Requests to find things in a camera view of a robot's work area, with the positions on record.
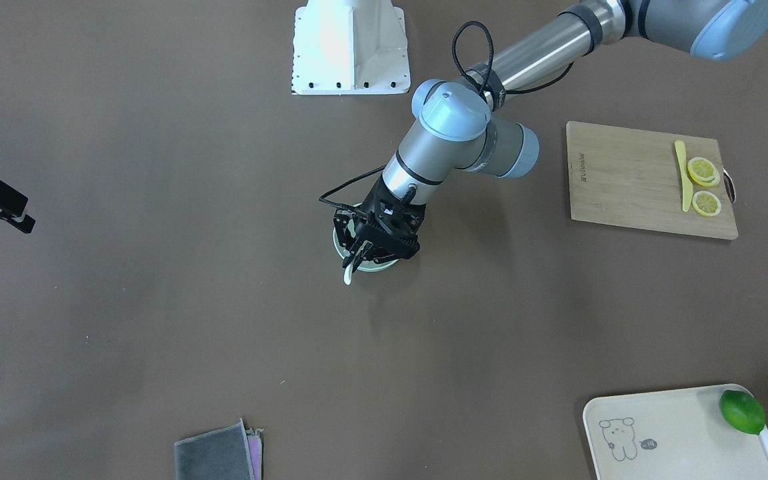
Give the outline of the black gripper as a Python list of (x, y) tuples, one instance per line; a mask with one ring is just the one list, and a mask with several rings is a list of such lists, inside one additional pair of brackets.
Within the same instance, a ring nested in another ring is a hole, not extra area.
[[(419, 252), (418, 230), (423, 224), (426, 207), (402, 203), (402, 199), (390, 192), (383, 179), (375, 182), (372, 191), (358, 207), (350, 207), (349, 210), (377, 225), (381, 232), (380, 243), (396, 258), (410, 259)], [(377, 271), (378, 264), (368, 258), (372, 248), (372, 245), (366, 245), (366, 240), (354, 240), (345, 250), (342, 268), (351, 264), (353, 273)]]

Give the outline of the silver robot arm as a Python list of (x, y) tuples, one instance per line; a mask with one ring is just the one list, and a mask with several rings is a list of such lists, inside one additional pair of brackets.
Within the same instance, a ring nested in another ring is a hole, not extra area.
[(430, 79), (411, 100), (414, 123), (362, 203), (334, 203), (333, 240), (349, 285), (363, 265), (387, 268), (420, 249), (436, 189), (454, 171), (522, 177), (539, 158), (537, 135), (495, 116), (514, 95), (566, 76), (579, 58), (626, 37), (692, 57), (728, 61), (768, 30), (768, 1), (579, 1), (498, 51), (488, 28), (467, 21), (452, 37), (458, 77)]

